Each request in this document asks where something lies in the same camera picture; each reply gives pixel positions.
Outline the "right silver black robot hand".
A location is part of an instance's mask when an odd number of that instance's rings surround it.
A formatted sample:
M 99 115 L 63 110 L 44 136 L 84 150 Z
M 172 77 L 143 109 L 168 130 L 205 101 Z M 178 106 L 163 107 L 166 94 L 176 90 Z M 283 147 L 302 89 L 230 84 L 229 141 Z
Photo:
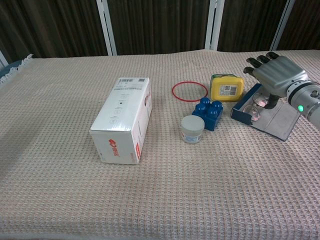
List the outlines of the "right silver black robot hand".
M 261 83 L 269 93 L 265 109 L 273 109 L 280 98 L 287 96 L 288 88 L 295 82 L 304 82 L 309 79 L 307 72 L 289 58 L 278 55 L 273 51 L 256 58 L 246 59 L 251 66 L 243 69 Z

